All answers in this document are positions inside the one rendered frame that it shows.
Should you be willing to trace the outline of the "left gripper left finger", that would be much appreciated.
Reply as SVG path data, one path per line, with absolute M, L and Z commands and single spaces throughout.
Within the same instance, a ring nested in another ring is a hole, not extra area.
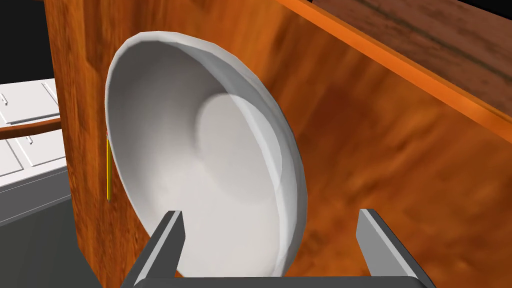
M 168 211 L 128 272 L 121 288 L 171 288 L 186 239 L 181 211 Z

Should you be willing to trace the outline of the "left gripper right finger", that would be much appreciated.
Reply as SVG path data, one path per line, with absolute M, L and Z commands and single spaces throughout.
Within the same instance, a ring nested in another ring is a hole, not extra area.
M 373 278 L 396 288 L 436 288 L 376 210 L 359 210 L 356 239 Z

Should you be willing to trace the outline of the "wooden table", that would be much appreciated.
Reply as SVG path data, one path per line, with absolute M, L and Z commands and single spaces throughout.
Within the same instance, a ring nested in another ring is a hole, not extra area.
M 148 234 L 119 177 L 106 198 L 105 84 L 129 37 L 173 31 L 238 57 L 296 137 L 307 224 L 290 276 L 367 273 L 375 209 L 437 288 L 512 288 L 512 119 L 306 0 L 44 0 L 78 246 L 120 288 Z

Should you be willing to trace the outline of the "yellow pencil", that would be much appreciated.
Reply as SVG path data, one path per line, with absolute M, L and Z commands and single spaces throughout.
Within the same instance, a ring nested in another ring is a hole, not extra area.
M 108 135 L 106 135 L 106 198 L 108 202 L 112 198 L 112 151 Z

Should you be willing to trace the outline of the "white bowl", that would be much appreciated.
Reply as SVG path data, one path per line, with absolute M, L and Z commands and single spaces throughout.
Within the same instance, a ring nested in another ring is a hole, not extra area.
M 185 277 L 281 277 L 306 226 L 304 168 L 289 123 L 236 56 L 147 31 L 116 51 L 105 86 L 113 159 L 149 235 L 181 211 Z

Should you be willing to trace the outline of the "white cabinet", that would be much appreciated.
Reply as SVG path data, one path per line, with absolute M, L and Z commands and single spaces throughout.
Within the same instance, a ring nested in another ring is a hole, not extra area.
M 0 84 L 0 227 L 70 197 L 55 80 Z

